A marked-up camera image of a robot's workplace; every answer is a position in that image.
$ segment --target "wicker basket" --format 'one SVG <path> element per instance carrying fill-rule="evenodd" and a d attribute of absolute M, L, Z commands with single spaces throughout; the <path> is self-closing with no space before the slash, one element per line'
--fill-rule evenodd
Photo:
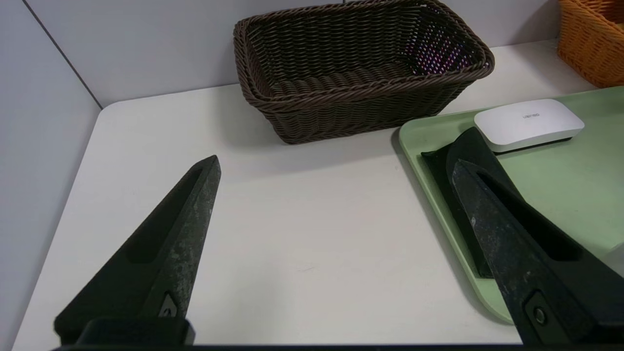
<path fill-rule="evenodd" d="M 244 19 L 245 99 L 289 144 L 400 126 L 440 112 L 494 69 L 487 46 L 435 0 L 372 0 Z"/>
<path fill-rule="evenodd" d="M 559 0 L 558 54 L 597 87 L 624 85 L 624 1 Z"/>

